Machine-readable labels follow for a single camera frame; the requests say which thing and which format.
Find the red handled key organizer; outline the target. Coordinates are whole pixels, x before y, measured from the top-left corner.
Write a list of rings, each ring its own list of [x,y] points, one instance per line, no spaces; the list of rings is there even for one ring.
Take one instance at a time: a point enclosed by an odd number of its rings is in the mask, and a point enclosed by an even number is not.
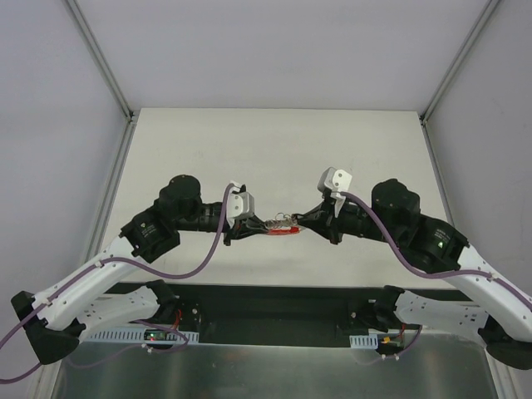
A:
[[[302,231],[297,218],[284,212],[279,212],[272,219],[265,220],[264,226],[268,231],[267,235],[271,236],[294,235]]]

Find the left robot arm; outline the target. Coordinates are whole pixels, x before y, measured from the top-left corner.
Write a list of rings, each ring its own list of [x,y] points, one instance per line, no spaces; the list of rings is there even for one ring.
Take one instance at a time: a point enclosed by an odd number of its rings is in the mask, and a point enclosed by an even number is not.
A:
[[[149,208],[135,215],[100,253],[51,287],[37,293],[21,291],[12,300],[27,339],[40,364],[70,355],[87,337],[116,324],[153,318],[167,323],[175,315],[175,299],[165,279],[187,279],[202,271],[219,242],[230,244],[269,229],[254,213],[254,197],[243,185],[229,184],[223,199],[201,199],[200,182],[177,175]],[[204,261],[190,272],[172,275],[152,264],[180,245],[182,232],[214,234]],[[96,300],[137,269],[158,276],[125,298],[108,304]]]

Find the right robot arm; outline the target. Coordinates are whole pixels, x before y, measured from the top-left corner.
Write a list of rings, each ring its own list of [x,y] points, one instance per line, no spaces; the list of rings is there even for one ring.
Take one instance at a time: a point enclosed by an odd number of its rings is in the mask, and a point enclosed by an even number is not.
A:
[[[323,201],[293,214],[302,227],[340,244],[345,234],[389,245],[417,277],[443,280],[475,304],[444,305],[394,288],[374,307],[384,328],[397,323],[430,326],[480,344],[499,362],[531,368],[531,297],[498,273],[468,238],[444,220],[421,212],[420,196],[396,179],[378,183],[366,204],[356,195],[321,185]]]

